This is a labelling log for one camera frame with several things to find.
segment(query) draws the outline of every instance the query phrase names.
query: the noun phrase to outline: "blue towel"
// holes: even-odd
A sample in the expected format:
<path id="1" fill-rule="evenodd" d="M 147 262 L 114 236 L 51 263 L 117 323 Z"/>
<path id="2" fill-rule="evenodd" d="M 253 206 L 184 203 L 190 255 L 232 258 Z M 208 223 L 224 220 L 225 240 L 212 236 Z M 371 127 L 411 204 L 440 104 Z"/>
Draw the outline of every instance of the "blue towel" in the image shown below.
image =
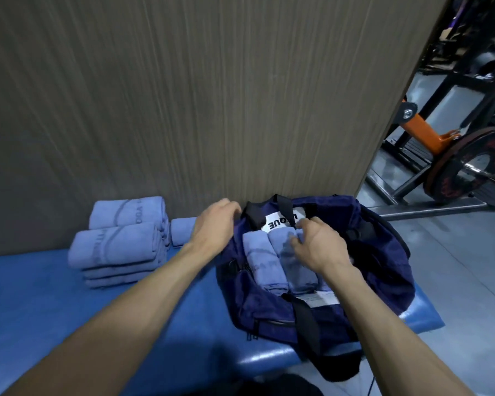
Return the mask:
<path id="1" fill-rule="evenodd" d="M 299 232 L 300 239 L 303 233 L 301 230 L 297 232 Z M 290 244 L 290 234 L 296 234 L 294 228 L 282 227 L 270 231 L 268 237 L 279 256 L 282 268 L 288 279 L 290 292 L 293 295 L 313 292 L 319 286 L 319 279 L 315 272 L 303 266 L 295 257 L 295 252 Z"/>
<path id="2" fill-rule="evenodd" d="M 82 270 L 84 279 L 99 279 L 113 277 L 116 275 L 126 275 L 129 273 L 140 273 L 143 271 L 154 271 L 162 266 L 167 259 L 167 248 L 162 243 L 159 244 L 159 251 L 156 258 L 150 261 L 124 264 L 119 266 L 102 266 L 100 268 L 87 268 Z"/>
<path id="3" fill-rule="evenodd" d="M 242 235 L 242 242 L 255 282 L 274 295 L 286 293 L 288 280 L 268 234 L 264 231 L 246 232 Z"/>
<path id="4" fill-rule="evenodd" d="M 153 222 L 161 232 L 165 246 L 171 239 L 165 199 L 160 196 L 132 200 L 100 200 L 93 205 L 88 229 L 102 229 Z"/>
<path id="5" fill-rule="evenodd" d="M 176 218 L 170 222 L 170 235 L 174 247 L 183 246 L 191 239 L 196 217 Z"/>
<path id="6" fill-rule="evenodd" d="M 301 243 L 303 243 L 304 242 L 303 230 L 297 229 L 296 235 L 299 238 L 299 240 L 301 241 Z M 319 285 L 317 286 L 317 290 L 320 290 L 322 292 L 331 292 L 332 289 L 330 289 L 330 286 L 328 286 L 328 284 L 325 282 L 325 280 L 323 279 L 321 274 L 316 273 L 316 276 L 317 276 L 317 281 L 319 283 Z"/>
<path id="7" fill-rule="evenodd" d="M 83 269 L 150 261 L 160 240 L 153 222 L 81 231 L 68 251 L 68 264 Z"/>
<path id="8" fill-rule="evenodd" d="M 105 288 L 107 286 L 131 284 L 132 282 L 137 282 L 145 278 L 151 272 L 152 271 L 145 271 L 143 273 L 131 273 L 128 275 L 118 275 L 116 277 L 109 278 L 86 279 L 84 283 L 86 283 L 86 286 L 89 288 Z"/>

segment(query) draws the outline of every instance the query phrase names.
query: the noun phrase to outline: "bag zipper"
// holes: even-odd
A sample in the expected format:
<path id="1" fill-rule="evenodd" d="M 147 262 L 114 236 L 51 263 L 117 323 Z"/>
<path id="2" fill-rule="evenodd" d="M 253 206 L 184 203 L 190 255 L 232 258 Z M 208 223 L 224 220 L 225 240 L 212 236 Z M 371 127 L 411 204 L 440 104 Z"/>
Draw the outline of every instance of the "bag zipper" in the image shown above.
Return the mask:
<path id="1" fill-rule="evenodd" d="M 253 277 L 253 271 L 251 271 L 251 267 L 247 262 L 245 262 L 241 267 L 241 270 L 246 270 L 250 273 L 251 277 Z M 253 320 L 253 335 L 251 333 L 247 333 L 248 340 L 258 339 L 259 338 L 259 324 L 260 322 L 265 322 L 268 324 L 283 326 L 283 327 L 295 327 L 295 321 L 275 321 L 273 319 L 264 319 L 264 318 L 255 318 Z"/>

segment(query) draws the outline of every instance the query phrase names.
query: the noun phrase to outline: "towel with logo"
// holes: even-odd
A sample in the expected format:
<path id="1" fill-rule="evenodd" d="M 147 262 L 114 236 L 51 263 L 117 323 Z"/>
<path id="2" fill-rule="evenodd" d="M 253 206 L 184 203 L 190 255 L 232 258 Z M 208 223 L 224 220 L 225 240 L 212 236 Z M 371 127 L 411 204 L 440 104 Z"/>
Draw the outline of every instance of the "towel with logo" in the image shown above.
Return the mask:
<path id="1" fill-rule="evenodd" d="M 81 231 L 68 251 L 72 268 L 118 266 L 156 259 L 161 235 L 153 222 Z"/>
<path id="2" fill-rule="evenodd" d="M 281 266 L 286 274 L 290 292 L 293 295 L 302 295 L 316 290 L 319 286 L 317 274 L 301 264 L 295 256 L 293 247 L 290 244 L 291 236 L 296 236 L 294 228 L 285 226 L 276 228 L 268 233 L 271 245 L 275 249 L 281 262 Z"/>
<path id="3" fill-rule="evenodd" d="M 242 235 L 247 263 L 255 282 L 277 296 L 288 291 L 288 280 L 264 231 L 246 232 Z"/>
<path id="4" fill-rule="evenodd" d="M 167 260 L 167 248 L 161 242 L 156 258 L 150 261 L 123 264 L 118 266 L 101 266 L 99 268 L 86 268 L 82 270 L 84 279 L 99 279 L 126 275 L 129 273 L 140 273 L 143 271 L 154 271 L 162 266 Z"/>
<path id="5" fill-rule="evenodd" d="M 99 200 L 93 205 L 89 229 L 103 229 L 153 222 L 161 232 L 164 245 L 171 239 L 165 199 L 161 196 L 129 200 Z"/>

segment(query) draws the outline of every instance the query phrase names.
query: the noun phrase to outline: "cable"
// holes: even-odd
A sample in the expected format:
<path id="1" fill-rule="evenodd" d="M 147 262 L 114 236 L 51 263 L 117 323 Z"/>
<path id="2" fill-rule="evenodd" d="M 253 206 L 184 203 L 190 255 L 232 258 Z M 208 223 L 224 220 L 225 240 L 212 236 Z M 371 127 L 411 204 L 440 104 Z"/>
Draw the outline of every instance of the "cable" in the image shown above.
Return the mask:
<path id="1" fill-rule="evenodd" d="M 372 386 L 374 386 L 374 381 L 376 380 L 376 377 L 373 376 L 372 377 L 372 382 L 370 383 L 370 387 L 368 389 L 368 393 L 367 393 L 367 396 L 370 396 L 370 392 L 372 391 Z"/>

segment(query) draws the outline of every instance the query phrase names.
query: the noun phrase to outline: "forearm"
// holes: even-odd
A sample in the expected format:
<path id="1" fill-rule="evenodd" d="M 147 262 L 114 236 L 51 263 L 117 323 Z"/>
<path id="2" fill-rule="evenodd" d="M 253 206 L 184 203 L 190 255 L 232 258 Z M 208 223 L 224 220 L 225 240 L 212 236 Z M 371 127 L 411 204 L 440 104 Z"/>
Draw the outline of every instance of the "forearm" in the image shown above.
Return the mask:
<path id="1" fill-rule="evenodd" d="M 42 396 L 119 394 L 211 257 L 189 243 L 79 328 L 5 394 L 27 390 Z"/>
<path id="2" fill-rule="evenodd" d="M 356 330 L 382 394 L 473 395 L 353 266 L 323 273 Z"/>

